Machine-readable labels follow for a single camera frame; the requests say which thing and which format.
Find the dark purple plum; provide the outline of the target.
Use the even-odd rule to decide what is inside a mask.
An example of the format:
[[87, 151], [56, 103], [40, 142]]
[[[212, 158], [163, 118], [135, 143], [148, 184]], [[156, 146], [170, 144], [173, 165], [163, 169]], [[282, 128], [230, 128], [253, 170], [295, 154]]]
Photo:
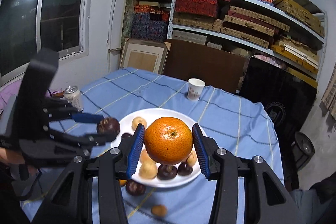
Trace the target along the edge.
[[193, 167], [189, 166], [187, 162], [183, 161], [180, 163], [178, 167], [179, 176], [188, 176], [192, 174], [192, 172], [193, 172]]
[[126, 132], [126, 133], [123, 133], [123, 134], [121, 135], [121, 139], [131, 138], [132, 136], [133, 136], [132, 134]]

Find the blue checked tablecloth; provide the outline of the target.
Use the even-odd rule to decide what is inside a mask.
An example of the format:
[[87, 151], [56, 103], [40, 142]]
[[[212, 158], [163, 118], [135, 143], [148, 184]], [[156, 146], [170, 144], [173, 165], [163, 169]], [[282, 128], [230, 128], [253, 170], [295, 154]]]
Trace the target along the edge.
[[261, 156], [283, 179], [282, 161], [274, 125], [264, 106], [207, 86], [196, 101], [187, 98], [188, 83], [134, 68], [117, 70], [81, 89], [84, 110], [116, 118], [120, 132], [133, 133], [143, 124], [143, 153], [184, 161], [191, 174], [159, 179], [159, 162], [139, 163], [134, 178], [147, 183], [145, 192], [122, 191], [129, 223], [207, 223], [216, 183], [201, 174], [192, 142], [198, 124], [219, 147], [251, 159]]

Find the black chair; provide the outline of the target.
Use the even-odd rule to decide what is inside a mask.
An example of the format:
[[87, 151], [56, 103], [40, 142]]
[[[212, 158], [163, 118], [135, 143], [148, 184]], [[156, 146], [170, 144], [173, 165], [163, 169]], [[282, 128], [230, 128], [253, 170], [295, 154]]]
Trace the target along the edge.
[[260, 102], [274, 124], [281, 147], [294, 142], [317, 95], [317, 89], [291, 73], [251, 57], [240, 95]]

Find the pale peach round fruit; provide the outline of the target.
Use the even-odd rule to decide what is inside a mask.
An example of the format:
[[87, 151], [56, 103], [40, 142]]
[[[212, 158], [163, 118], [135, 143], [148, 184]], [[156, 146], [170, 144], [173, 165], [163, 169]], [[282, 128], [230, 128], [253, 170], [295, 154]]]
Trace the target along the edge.
[[157, 176], [158, 169], [155, 163], [145, 161], [139, 169], [139, 176], [144, 179], [154, 179]]

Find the small brown kiwi fruit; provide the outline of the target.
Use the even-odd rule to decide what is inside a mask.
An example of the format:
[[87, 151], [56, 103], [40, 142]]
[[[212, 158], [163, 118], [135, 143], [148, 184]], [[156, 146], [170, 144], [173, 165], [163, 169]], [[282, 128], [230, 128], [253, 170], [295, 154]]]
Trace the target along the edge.
[[164, 205], [155, 205], [151, 208], [151, 213], [156, 217], [165, 217], [167, 215], [167, 207]]

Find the pale peach fruit on plate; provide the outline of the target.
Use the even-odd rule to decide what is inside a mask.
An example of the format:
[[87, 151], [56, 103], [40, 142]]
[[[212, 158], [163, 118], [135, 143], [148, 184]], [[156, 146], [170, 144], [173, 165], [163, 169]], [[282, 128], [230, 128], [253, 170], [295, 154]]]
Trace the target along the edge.
[[135, 131], [139, 124], [143, 125], [144, 128], [147, 128], [147, 122], [144, 118], [135, 117], [132, 120], [132, 124], [131, 124], [132, 129]]

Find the pale yellow pear fruit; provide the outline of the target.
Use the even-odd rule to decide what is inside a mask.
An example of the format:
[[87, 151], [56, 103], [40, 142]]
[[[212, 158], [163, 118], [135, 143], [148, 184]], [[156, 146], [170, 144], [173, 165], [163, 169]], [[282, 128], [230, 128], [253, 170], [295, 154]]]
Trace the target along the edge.
[[156, 164], [156, 162], [148, 155], [147, 150], [143, 149], [141, 151], [141, 155], [139, 157], [140, 162], [143, 164], [145, 162], [151, 162], [153, 164]]

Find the window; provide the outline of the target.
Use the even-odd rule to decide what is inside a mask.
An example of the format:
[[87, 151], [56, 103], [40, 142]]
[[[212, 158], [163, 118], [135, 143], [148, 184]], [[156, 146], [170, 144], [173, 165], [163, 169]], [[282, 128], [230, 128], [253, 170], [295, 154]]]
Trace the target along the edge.
[[89, 53], [91, 0], [1, 0], [1, 84], [21, 76], [42, 48], [62, 63]]

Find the white drink can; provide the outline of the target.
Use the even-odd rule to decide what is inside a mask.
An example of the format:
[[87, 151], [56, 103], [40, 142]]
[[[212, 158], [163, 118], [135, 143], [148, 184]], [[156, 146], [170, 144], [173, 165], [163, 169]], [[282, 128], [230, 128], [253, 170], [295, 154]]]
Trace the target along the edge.
[[64, 98], [79, 111], [84, 110], [81, 92], [77, 86], [68, 86], [64, 91]]

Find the metal storage shelf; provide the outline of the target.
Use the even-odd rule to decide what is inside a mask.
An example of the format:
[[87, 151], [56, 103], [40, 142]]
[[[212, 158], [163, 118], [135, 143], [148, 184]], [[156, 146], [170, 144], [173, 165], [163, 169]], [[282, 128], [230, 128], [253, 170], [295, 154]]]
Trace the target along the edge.
[[177, 31], [270, 56], [321, 77], [327, 13], [314, 0], [171, 0], [167, 37]]

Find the large orange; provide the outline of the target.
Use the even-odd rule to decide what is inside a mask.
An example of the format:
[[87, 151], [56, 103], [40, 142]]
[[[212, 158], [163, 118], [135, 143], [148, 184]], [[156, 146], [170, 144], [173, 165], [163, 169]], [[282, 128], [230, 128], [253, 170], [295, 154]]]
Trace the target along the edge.
[[174, 117], [156, 119], [145, 130], [143, 143], [148, 155], [164, 165], [176, 165], [189, 156], [193, 136], [184, 121]]

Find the dark purple mangosteen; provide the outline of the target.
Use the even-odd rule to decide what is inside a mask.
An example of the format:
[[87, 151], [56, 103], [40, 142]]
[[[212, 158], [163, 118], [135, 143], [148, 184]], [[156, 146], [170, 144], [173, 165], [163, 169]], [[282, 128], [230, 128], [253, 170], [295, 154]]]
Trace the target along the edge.
[[107, 117], [101, 120], [96, 127], [98, 134], [115, 134], [120, 133], [120, 123], [113, 117]]
[[157, 178], [160, 180], [172, 180], [178, 174], [178, 169], [173, 165], [161, 164], [158, 168]]
[[142, 196], [146, 192], [146, 186], [134, 180], [127, 180], [125, 187], [131, 196]]

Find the brown board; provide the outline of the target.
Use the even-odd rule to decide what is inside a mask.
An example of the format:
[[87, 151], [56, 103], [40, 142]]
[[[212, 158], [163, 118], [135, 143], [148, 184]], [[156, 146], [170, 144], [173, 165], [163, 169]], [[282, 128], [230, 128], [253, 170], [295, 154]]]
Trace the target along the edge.
[[163, 74], [180, 80], [200, 79], [215, 88], [236, 92], [245, 57], [204, 45], [169, 39], [171, 44]]

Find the white paper cup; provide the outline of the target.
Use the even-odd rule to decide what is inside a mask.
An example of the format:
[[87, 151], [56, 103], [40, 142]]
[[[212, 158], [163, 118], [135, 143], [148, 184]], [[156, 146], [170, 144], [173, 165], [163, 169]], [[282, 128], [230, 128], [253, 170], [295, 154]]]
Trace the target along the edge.
[[200, 79], [189, 79], [188, 83], [187, 98], [191, 101], [198, 101], [205, 87], [205, 82]]

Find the yellow tomato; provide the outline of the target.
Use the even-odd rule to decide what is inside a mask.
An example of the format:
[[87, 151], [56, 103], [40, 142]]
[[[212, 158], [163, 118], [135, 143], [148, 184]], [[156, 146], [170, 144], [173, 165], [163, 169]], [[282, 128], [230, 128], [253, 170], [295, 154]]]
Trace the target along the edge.
[[127, 180], [119, 180], [120, 186], [124, 186], [127, 183]]

